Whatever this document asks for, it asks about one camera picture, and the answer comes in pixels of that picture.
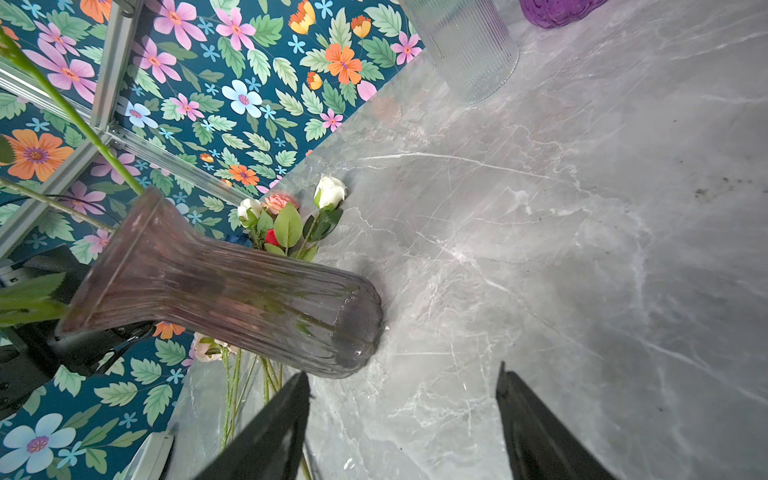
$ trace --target white rose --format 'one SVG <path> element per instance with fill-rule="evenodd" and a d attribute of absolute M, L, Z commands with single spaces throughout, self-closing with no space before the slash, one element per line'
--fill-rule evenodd
<path fill-rule="evenodd" d="M 319 200 L 316 201 L 318 208 L 324 208 L 333 205 L 333 208 L 339 206 L 339 202 L 346 197 L 346 185 L 335 177 L 323 175 L 320 183 L 315 189 L 315 198 L 319 194 Z"/>

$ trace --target gray marble surface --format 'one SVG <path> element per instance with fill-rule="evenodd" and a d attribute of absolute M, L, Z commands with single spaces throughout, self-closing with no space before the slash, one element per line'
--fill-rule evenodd
<path fill-rule="evenodd" d="M 768 2 L 611 0 L 555 31 L 516 8 L 487 101 L 426 51 L 280 184 L 349 185 L 316 261 L 371 279 L 389 328 L 312 379 L 317 478 L 510 478 L 502 360 L 618 478 L 768 478 Z M 216 455 L 222 388 L 192 368 L 168 478 Z"/>

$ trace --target pink glass vase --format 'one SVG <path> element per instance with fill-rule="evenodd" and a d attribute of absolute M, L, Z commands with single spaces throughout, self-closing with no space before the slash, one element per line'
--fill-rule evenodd
<path fill-rule="evenodd" d="M 361 369 L 382 332 L 368 280 L 199 234 L 155 188 L 110 239 L 62 333 L 165 321 L 318 376 Z"/>

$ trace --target clear ribbed glass vase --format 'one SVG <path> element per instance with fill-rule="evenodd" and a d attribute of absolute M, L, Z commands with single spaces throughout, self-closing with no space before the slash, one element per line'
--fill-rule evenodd
<path fill-rule="evenodd" d="M 368 280 L 200 235 L 155 188 L 110 239 L 59 329 L 141 320 L 176 323 L 329 378 L 361 369 L 383 328 Z"/>
<path fill-rule="evenodd" d="M 400 0 L 458 99 L 473 104 L 507 81 L 519 50 L 492 0 Z"/>

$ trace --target green stem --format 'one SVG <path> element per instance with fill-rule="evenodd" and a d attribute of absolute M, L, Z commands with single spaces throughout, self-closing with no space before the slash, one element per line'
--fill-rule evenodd
<path fill-rule="evenodd" d="M 16 43 L 8 37 L 2 29 L 0 29 L 0 45 L 3 47 L 2 54 L 5 54 L 7 58 L 24 73 L 32 77 L 38 82 L 39 87 L 59 106 L 60 109 L 66 113 L 69 120 L 74 123 L 78 130 L 90 141 L 94 147 L 101 153 L 107 162 L 117 171 L 121 177 L 125 179 L 136 195 L 141 195 L 144 192 L 144 188 L 136 181 L 136 179 L 128 173 L 125 166 L 112 154 L 109 148 L 104 145 L 99 136 L 93 129 L 78 115 L 77 111 L 72 107 L 72 104 L 67 101 L 64 96 L 59 93 L 56 87 L 48 80 L 48 78 L 38 70 L 32 61 L 24 55 L 24 52 L 16 45 Z"/>
<path fill-rule="evenodd" d="M 76 210 L 72 210 L 69 207 L 65 207 L 64 205 L 60 204 L 56 200 L 52 200 L 50 197 L 46 197 L 45 195 L 40 195 L 39 193 L 35 192 L 34 190 L 29 190 L 28 188 L 22 187 L 21 185 L 17 185 L 11 181 L 6 180 L 5 178 L 0 177 L 0 185 L 6 188 L 11 188 L 13 190 L 18 191 L 20 194 L 30 197 L 32 199 L 37 200 L 38 202 L 42 202 L 46 205 L 48 205 L 50 208 L 55 208 L 56 210 L 59 210 L 61 212 L 64 212 L 66 214 L 70 214 L 75 218 L 78 218 L 80 220 L 83 220 L 84 222 L 88 222 L 91 225 L 93 225 L 96 228 L 101 228 L 102 230 L 105 230 L 109 233 L 114 233 L 115 229 L 113 227 L 110 227 L 106 223 L 102 223 L 96 219 L 90 218 L 88 215 L 81 214 L 80 212 Z"/>

